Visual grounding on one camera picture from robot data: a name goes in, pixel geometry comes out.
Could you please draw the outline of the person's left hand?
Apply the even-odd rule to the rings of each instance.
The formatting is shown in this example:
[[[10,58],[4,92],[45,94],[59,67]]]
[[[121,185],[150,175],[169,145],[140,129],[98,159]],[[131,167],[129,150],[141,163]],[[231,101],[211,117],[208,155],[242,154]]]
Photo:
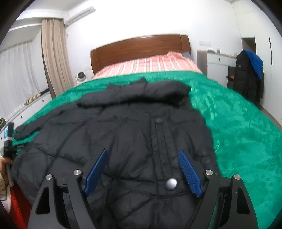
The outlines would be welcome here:
[[[7,172],[6,172],[6,165],[7,164],[12,165],[13,161],[8,157],[1,157],[0,170],[1,170],[1,177],[3,179],[5,186],[7,186],[9,184],[9,179],[8,179]]]

